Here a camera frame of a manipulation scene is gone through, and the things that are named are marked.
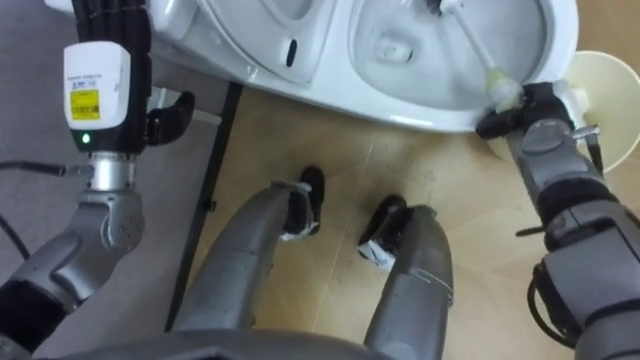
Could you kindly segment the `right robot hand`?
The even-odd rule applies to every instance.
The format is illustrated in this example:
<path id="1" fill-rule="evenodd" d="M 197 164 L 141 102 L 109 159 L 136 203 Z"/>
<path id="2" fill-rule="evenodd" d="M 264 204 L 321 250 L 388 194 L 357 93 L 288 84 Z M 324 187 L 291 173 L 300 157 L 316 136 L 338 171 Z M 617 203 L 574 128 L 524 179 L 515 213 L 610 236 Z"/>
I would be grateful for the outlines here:
<path id="1" fill-rule="evenodd" d="M 483 140 L 492 140 L 526 131 L 547 119 L 559 120 L 570 130 L 577 129 L 577 104 L 567 81 L 527 84 L 519 100 L 515 108 L 487 113 L 477 123 L 475 133 Z"/>

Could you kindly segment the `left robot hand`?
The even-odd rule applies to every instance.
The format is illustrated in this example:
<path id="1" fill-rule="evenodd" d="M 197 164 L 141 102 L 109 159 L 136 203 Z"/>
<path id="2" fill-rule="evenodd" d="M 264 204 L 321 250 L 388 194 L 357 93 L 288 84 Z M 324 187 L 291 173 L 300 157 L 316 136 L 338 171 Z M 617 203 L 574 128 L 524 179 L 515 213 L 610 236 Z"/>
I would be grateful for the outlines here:
<path id="1" fill-rule="evenodd" d="M 191 124 L 195 95 L 164 108 L 152 97 L 152 29 L 139 0 L 73 0 L 78 42 L 63 51 L 64 114 L 82 153 L 137 156 L 179 139 Z"/>

